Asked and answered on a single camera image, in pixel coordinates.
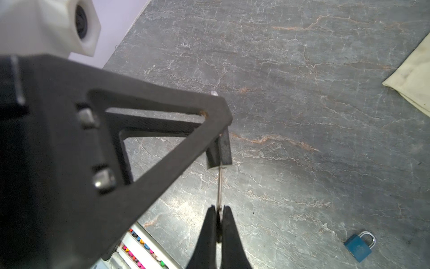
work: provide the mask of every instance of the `white hexagonal nut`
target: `white hexagonal nut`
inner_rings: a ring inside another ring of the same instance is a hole
[[[56,43],[74,53],[93,56],[100,35],[100,21],[91,0],[39,0],[42,22]],[[80,38],[76,29],[76,9],[81,6],[88,22]]]

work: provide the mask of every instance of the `metal shackle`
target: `metal shackle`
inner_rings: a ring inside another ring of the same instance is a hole
[[[364,231],[364,232],[361,232],[359,235],[358,235],[358,237],[362,237],[362,236],[364,236],[364,235],[370,235],[370,237],[372,237],[372,243],[370,243],[370,245],[369,245],[369,248],[370,249],[372,249],[372,247],[374,247],[375,246],[375,244],[376,244],[376,238],[375,238],[375,236],[371,233],[371,232],[368,232],[368,231]]]

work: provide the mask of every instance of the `bolt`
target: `bolt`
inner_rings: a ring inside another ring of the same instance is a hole
[[[78,119],[84,129],[98,128],[100,125],[97,115],[90,108],[79,110]]]
[[[107,191],[114,188],[117,184],[114,173],[110,168],[104,168],[98,171],[93,177],[94,186],[100,191]]]

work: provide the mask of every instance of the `blue padlock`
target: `blue padlock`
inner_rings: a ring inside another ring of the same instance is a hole
[[[364,235],[370,235],[372,237],[372,243],[368,246],[366,242],[361,239]],[[360,263],[364,260],[370,253],[372,253],[372,247],[376,244],[375,236],[367,231],[361,232],[359,235],[351,236],[344,245],[347,247],[352,256]]]

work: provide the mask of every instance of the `beige cloth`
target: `beige cloth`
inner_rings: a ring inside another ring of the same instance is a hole
[[[430,117],[430,34],[382,84]]]

